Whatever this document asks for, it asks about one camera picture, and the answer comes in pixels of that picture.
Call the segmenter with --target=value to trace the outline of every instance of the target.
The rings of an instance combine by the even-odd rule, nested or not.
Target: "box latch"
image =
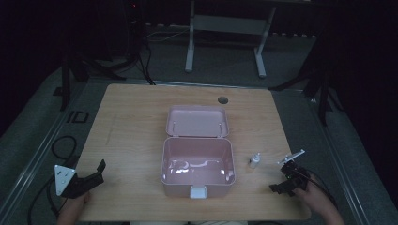
[[[191,199],[205,199],[207,198],[206,186],[191,186]]]

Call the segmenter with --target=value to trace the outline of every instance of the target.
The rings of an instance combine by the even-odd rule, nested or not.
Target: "metal stand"
[[[190,18],[190,42],[188,45],[187,61],[185,64],[185,71],[192,72],[194,30],[207,30],[228,33],[240,33],[260,35],[261,41],[257,48],[254,48],[255,62],[257,63],[258,75],[261,78],[266,77],[266,70],[264,67],[263,56],[261,55],[264,45],[267,40],[268,31],[272,24],[272,19],[275,14],[276,7],[272,7],[267,20],[253,20],[229,17],[217,17],[207,15],[196,15],[194,10],[195,1],[191,0],[191,18]]]

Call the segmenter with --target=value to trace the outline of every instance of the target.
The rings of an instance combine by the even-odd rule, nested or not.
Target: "table leg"
[[[194,22],[194,7],[195,7],[195,1],[191,0],[191,17],[190,17],[190,42],[188,45],[188,52],[187,52],[187,61],[185,63],[185,71],[186,72],[192,72],[192,67],[193,67],[193,54],[194,54],[194,44],[193,44],[193,22]]]
[[[269,28],[271,27],[272,19],[275,14],[275,10],[276,10],[276,8],[273,7],[271,12],[269,13],[268,20],[265,24],[263,33],[261,35],[260,45],[257,48],[254,48],[254,57],[255,57],[255,62],[257,64],[258,76],[260,78],[265,78],[267,76],[266,69],[264,67],[263,56],[261,55],[261,53],[263,52],[264,45],[266,44]]]

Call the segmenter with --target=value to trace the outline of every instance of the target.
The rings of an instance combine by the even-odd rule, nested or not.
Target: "person's hand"
[[[311,175],[311,179],[316,182],[313,175]],[[328,196],[312,182],[308,182],[306,190],[298,187],[294,189],[293,192],[305,202],[311,210],[321,215],[327,225],[344,224],[342,216]]]
[[[79,215],[83,211],[84,204],[90,200],[90,192],[86,192],[76,199],[66,199],[65,204],[59,211],[57,225],[72,225],[75,224]]]

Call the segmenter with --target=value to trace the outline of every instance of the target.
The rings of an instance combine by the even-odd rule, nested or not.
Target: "gray carpet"
[[[175,28],[164,28],[175,32],[173,29]],[[314,44],[313,39],[303,37],[291,39],[270,37],[263,52],[268,76],[260,79],[257,76],[252,47],[246,43],[250,41],[245,39],[237,44],[229,39],[222,41],[220,38],[222,39],[222,37],[213,37],[213,34],[199,34],[196,39],[198,44],[195,48],[193,72],[187,74],[184,71],[186,34],[167,40],[163,40],[162,35],[151,36],[149,46],[152,54],[149,71],[152,79],[157,84],[173,82],[267,88],[294,78]],[[146,62],[148,51],[143,50],[142,56]],[[119,74],[128,77],[125,83],[146,84],[139,67],[131,67],[120,71]],[[76,154],[82,151],[106,86],[115,82],[99,76],[93,76],[86,85],[74,82],[72,89],[76,94],[75,101],[72,101],[69,108],[61,113],[60,97],[52,96],[55,87],[60,85],[60,80],[58,70],[43,83],[19,118],[1,138],[0,197],[3,206],[16,206],[9,208],[11,214],[5,221],[8,224],[26,223],[30,203],[50,178],[54,164],[62,163],[62,160],[56,158],[50,150],[51,143],[56,138],[72,135],[77,140]],[[322,127],[315,115],[317,104],[304,97],[300,91],[296,91],[302,89],[304,85],[305,82],[298,83],[290,90],[273,93],[292,152],[297,152],[301,148],[307,151],[303,157],[297,159],[297,163],[318,173],[325,180],[339,204],[339,210],[346,224],[394,224],[398,221],[396,208],[378,179],[349,119],[344,112],[334,109],[327,114],[328,126]],[[88,112],[87,123],[67,123],[71,111]],[[49,140],[50,145],[46,145],[43,140]],[[56,152],[63,156],[67,155],[72,147],[72,141],[68,139],[61,140],[55,145]],[[13,188],[18,185],[16,182],[21,173],[30,173],[25,171],[26,165],[40,148],[44,149],[46,154],[39,169],[32,172],[34,179],[21,198],[15,204],[9,204],[8,194],[13,193]],[[336,159],[333,157],[335,154],[339,156],[338,161],[344,165],[343,172],[341,168],[335,167]],[[347,196],[352,195],[346,193],[345,175],[349,177],[351,183],[348,185],[356,194],[357,199],[354,201],[347,199]],[[39,196],[33,209],[33,224],[54,224],[55,219],[45,193]],[[361,221],[363,217],[358,216],[358,211],[365,213],[365,220]],[[318,215],[313,215],[305,221],[278,222],[292,225],[322,224]]]

